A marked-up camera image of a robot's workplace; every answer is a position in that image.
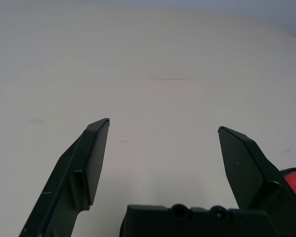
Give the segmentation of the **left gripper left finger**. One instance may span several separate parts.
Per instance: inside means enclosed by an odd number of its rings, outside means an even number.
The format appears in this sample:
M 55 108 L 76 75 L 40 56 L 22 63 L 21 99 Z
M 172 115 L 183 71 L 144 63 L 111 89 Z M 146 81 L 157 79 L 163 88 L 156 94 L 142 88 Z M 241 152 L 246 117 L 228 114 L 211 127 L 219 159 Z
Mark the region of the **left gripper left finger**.
M 93 205 L 103 167 L 108 118 L 89 124 L 58 159 L 20 236 L 69 237 Z

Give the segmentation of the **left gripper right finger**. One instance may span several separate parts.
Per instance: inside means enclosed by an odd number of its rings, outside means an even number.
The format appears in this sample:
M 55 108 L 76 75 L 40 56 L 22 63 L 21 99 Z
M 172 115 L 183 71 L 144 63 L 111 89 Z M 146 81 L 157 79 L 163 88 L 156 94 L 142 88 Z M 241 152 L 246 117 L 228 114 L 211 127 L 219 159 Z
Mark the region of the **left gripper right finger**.
M 280 237 L 296 237 L 296 167 L 278 170 L 245 134 L 218 129 L 226 177 L 241 209 L 263 210 Z

